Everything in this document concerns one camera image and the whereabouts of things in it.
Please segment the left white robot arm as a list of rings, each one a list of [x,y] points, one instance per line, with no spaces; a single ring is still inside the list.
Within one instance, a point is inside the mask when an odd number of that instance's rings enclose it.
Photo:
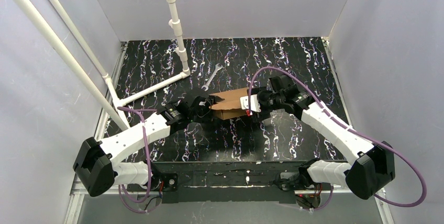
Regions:
[[[211,107],[224,101],[216,95],[186,97],[160,106],[137,125],[114,136],[83,141],[73,164],[73,170],[92,197],[107,192],[115,185],[139,184],[151,190],[152,163],[149,154],[145,162],[128,163],[124,159],[140,149],[149,151],[149,144],[164,139],[196,122],[214,119]]]

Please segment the brown cardboard box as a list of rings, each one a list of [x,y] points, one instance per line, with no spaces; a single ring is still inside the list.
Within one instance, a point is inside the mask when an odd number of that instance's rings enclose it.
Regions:
[[[241,98],[247,96],[247,92],[248,89],[244,87],[219,93],[212,93],[212,96],[221,98],[221,101],[211,105],[210,115],[221,120],[247,116],[247,110],[242,109],[241,107]]]

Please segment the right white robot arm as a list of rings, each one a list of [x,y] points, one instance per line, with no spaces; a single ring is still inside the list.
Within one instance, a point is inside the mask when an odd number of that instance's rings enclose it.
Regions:
[[[299,166],[296,182],[306,187],[320,183],[349,188],[361,199],[368,199],[395,179],[394,154],[382,144],[374,144],[352,133],[352,128],[331,112],[325,104],[290,77],[269,79],[272,88],[252,88],[249,95],[255,108],[255,120],[263,120],[275,110],[284,110],[309,125],[346,159],[331,162],[314,159]]]

